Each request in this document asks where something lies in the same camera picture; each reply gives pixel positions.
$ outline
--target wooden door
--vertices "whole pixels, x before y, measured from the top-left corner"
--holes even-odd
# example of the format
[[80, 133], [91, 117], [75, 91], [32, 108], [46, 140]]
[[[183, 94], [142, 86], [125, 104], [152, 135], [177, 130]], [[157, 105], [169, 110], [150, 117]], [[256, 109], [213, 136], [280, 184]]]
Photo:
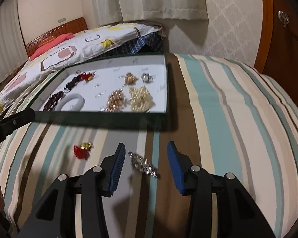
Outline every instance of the wooden door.
[[[298, 106], [298, 16], [286, 0], [273, 0], [274, 26], [263, 73], [274, 78]], [[289, 24], [278, 18], [284, 11]]]

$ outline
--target white bangle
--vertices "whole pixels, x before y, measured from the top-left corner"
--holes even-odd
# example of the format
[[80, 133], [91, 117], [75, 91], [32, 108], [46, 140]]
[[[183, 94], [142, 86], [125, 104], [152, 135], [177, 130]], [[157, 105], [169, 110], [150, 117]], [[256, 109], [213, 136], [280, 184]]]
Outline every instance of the white bangle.
[[55, 107], [55, 111], [61, 111], [61, 109], [67, 102], [76, 98], [78, 98], [77, 103], [73, 105], [69, 111], [80, 111], [83, 108], [85, 99], [78, 93], [66, 95], [64, 98], [62, 98], [57, 104], [57, 106]]

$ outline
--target orange pillow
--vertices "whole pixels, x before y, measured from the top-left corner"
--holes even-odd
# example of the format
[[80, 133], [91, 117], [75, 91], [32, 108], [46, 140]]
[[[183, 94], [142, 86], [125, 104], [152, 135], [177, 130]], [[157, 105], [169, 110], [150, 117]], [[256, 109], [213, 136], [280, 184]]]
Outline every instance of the orange pillow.
[[54, 39], [55, 39], [55, 37], [53, 37], [53, 36], [50, 36], [50, 37], [48, 37], [48, 38], [45, 38], [45, 39], [43, 39], [43, 40], [41, 41], [41, 43], [39, 44], [38, 47], [44, 46], [45, 44], [47, 44], [48, 42], [53, 41]]
[[63, 41], [71, 39], [73, 37], [75, 37], [73, 33], [66, 33], [58, 36], [56, 39], [52, 40], [51, 42], [48, 42], [47, 44], [39, 47], [34, 52], [34, 54], [30, 56], [30, 61], [33, 61], [36, 57], [43, 55], [46, 51], [52, 49], [53, 47], [56, 47], [58, 44], [62, 43]]

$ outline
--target wall outlet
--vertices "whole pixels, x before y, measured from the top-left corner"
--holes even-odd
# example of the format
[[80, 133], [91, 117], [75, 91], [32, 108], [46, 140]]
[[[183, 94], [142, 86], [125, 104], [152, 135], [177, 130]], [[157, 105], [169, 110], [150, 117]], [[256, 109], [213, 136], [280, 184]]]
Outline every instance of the wall outlet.
[[58, 23], [60, 24], [61, 22], [66, 21], [65, 18], [58, 20]]

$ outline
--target jewelry box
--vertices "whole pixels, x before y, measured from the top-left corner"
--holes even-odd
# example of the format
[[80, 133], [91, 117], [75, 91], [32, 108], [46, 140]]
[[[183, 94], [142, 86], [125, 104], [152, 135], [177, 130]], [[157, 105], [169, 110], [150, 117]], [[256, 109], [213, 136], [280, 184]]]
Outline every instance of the jewelry box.
[[94, 59], [60, 70], [28, 105], [35, 121], [108, 129], [161, 129], [168, 112], [163, 54]]

